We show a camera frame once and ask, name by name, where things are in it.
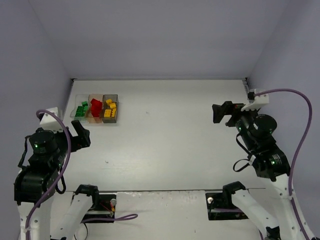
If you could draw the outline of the green number two lego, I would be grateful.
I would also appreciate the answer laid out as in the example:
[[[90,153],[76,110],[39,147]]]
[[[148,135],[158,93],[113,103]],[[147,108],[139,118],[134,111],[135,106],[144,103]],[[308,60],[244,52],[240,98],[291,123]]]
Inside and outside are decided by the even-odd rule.
[[[76,109],[76,113],[84,113],[83,112],[83,106],[78,106]]]

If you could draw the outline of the red long lego brick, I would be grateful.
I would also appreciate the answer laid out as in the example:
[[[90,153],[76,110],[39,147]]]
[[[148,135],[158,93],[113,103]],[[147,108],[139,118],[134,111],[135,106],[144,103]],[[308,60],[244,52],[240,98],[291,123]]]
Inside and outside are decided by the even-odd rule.
[[[90,108],[90,112],[94,118],[100,117],[101,110],[102,110],[102,108],[98,108],[98,107],[91,107]]]

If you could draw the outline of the red curved lego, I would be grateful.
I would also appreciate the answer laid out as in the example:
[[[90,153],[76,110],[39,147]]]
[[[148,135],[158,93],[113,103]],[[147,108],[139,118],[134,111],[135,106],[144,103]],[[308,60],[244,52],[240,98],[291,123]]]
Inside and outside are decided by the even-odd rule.
[[[90,103],[92,108],[101,108],[103,105],[103,103],[100,100],[97,100],[95,98],[92,98]]]

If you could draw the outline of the yellow striped curved lego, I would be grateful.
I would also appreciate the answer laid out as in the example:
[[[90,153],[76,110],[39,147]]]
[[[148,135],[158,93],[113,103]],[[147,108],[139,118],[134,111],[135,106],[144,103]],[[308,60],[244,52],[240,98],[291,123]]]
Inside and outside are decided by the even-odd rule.
[[[117,108],[117,104],[115,102],[112,102],[111,104],[109,104],[110,109],[116,109]]]

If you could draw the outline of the yellow butterfly print lego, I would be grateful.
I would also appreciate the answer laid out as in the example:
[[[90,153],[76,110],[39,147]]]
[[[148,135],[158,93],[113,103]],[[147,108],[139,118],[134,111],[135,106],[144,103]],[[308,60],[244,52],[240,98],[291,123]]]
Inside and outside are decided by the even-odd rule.
[[[105,109],[103,112],[104,118],[111,118],[112,117],[112,110],[111,109]]]

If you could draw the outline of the yellow long lego brick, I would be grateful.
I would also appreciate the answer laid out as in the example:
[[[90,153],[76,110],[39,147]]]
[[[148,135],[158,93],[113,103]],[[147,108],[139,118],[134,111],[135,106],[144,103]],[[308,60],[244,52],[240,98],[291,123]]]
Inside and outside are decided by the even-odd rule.
[[[115,118],[116,117],[116,114],[117,114],[117,108],[115,107],[115,108],[112,108],[111,109],[111,117],[112,118]]]

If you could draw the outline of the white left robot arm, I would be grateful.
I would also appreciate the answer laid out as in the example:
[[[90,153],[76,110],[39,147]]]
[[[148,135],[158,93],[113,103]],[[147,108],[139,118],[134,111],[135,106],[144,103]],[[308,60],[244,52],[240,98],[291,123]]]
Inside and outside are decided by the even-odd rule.
[[[90,132],[78,120],[71,122],[77,135],[38,128],[28,137],[33,154],[14,182],[14,200],[20,217],[22,240],[71,240],[87,211],[98,204],[97,186],[81,184],[59,225],[51,229],[55,181],[65,158],[91,144]]]

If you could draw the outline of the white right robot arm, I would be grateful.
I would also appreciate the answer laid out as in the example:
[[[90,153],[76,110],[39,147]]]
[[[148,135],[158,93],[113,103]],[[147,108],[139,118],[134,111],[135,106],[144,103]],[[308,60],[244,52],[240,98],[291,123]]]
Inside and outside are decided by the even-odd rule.
[[[315,240],[289,186],[291,166],[284,152],[277,146],[272,134],[276,120],[258,110],[245,110],[243,103],[226,101],[212,105],[213,123],[230,116],[227,127],[235,127],[240,145],[248,154],[248,165],[255,170],[268,193],[275,216],[265,210],[239,181],[224,185],[223,197],[228,205],[241,210],[257,227],[263,240]]]

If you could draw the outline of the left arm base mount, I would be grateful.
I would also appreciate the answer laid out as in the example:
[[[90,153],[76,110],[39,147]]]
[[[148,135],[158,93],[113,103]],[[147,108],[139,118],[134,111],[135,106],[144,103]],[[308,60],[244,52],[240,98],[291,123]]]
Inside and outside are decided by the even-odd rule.
[[[80,185],[72,194],[67,213],[81,224],[114,223],[117,196],[101,193],[97,186]]]

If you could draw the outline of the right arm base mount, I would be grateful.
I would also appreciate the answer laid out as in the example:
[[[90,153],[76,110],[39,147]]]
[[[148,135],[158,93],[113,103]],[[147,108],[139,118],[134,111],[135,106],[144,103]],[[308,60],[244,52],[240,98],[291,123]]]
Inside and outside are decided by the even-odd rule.
[[[238,190],[246,190],[239,181],[229,183],[218,192],[206,192],[207,216],[209,221],[246,220],[248,217],[232,203],[231,196]]]

